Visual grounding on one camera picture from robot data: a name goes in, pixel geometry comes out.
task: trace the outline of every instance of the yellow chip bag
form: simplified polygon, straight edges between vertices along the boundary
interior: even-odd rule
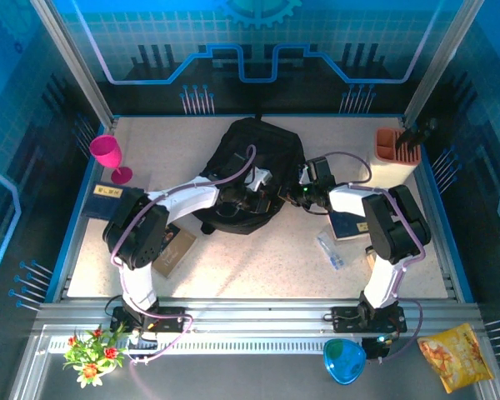
[[[441,378],[447,393],[494,378],[468,323],[438,335],[420,337],[417,342],[422,355]]]

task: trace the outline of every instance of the snack bag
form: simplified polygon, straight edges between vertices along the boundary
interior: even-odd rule
[[[441,378],[447,393],[483,379],[494,378],[468,323],[438,335],[420,337],[417,342],[422,355]]]

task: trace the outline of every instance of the plastic wine glass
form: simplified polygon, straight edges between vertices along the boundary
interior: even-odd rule
[[[89,146],[92,156],[105,168],[115,168],[111,174],[111,181],[117,185],[128,183],[132,179],[133,171],[129,167],[121,167],[123,152],[117,139],[111,135],[96,137]]]

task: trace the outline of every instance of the red flower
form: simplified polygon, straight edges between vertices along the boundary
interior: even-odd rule
[[[95,378],[97,373],[97,364],[85,364],[85,367],[83,367],[83,376],[87,379]]]
[[[115,358],[117,358],[118,350],[115,347],[104,348],[103,353],[108,360],[114,360]]]

